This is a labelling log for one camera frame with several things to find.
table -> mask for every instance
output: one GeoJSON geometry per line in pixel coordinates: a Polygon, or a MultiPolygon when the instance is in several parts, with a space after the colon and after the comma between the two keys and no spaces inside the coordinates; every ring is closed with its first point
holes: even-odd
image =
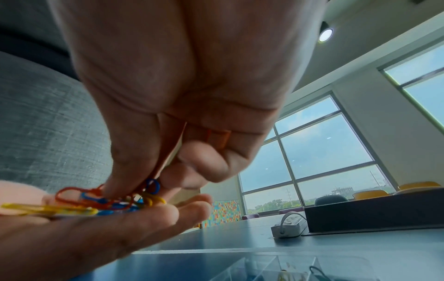
{"type": "Polygon", "coordinates": [[[304,236],[275,240],[271,216],[181,234],[76,278],[76,281],[207,281],[248,252],[358,256],[381,281],[444,280],[444,229],[304,236]]]}

skin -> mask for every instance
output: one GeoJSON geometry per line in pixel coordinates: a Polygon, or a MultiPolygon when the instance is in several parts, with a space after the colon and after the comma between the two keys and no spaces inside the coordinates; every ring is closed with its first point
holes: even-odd
{"type": "MultiPolygon", "coordinates": [[[[246,168],[309,62],[326,1],[49,0],[110,133],[105,196],[158,177],[168,200],[246,168]]],[[[20,203],[26,192],[52,200],[32,187],[1,200],[20,203]]],[[[209,216],[210,203],[200,194],[99,218],[0,217],[0,276],[88,272],[191,228],[209,216]]]]}

colorful mosaic panel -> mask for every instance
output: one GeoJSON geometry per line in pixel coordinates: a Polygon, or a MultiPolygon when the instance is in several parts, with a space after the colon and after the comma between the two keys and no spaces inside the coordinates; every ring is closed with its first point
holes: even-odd
{"type": "Polygon", "coordinates": [[[241,209],[238,200],[215,201],[213,203],[213,212],[210,218],[202,223],[202,227],[220,225],[237,220],[241,220],[241,209]]]}

window pane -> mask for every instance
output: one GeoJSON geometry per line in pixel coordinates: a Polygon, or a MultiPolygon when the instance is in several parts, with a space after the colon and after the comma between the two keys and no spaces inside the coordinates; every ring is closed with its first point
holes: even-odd
{"type": "Polygon", "coordinates": [[[275,136],[276,136],[276,134],[274,132],[274,129],[271,129],[271,131],[268,133],[268,136],[265,138],[265,140],[270,139],[275,136]]]}
{"type": "Polygon", "coordinates": [[[444,67],[444,45],[386,70],[398,85],[444,67]]]}
{"type": "Polygon", "coordinates": [[[244,192],[290,180],[290,173],[277,141],[263,145],[251,165],[240,173],[244,192]]]}
{"type": "Polygon", "coordinates": [[[247,213],[273,211],[301,205],[294,185],[277,187],[244,196],[247,213]]]}
{"type": "Polygon", "coordinates": [[[300,182],[297,185],[305,205],[313,205],[316,198],[329,194],[341,194],[352,199],[353,193],[364,190],[382,189],[388,193],[395,192],[376,165],[300,182]]]}
{"type": "Polygon", "coordinates": [[[277,132],[279,134],[285,133],[337,110],[338,107],[333,102],[332,98],[328,97],[325,100],[315,103],[312,106],[304,108],[301,111],[276,122],[277,132]]]}
{"type": "Polygon", "coordinates": [[[438,122],[444,124],[444,74],[407,87],[405,90],[438,122]]]}
{"type": "Polygon", "coordinates": [[[344,116],[282,138],[297,179],[372,161],[344,116]]]}

spotlight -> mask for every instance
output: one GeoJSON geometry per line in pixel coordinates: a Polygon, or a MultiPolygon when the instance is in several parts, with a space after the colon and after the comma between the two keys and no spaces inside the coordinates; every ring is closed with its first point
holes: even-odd
{"type": "Polygon", "coordinates": [[[325,42],[333,35],[333,29],[323,21],[321,24],[321,34],[319,35],[319,42],[325,42]]]}

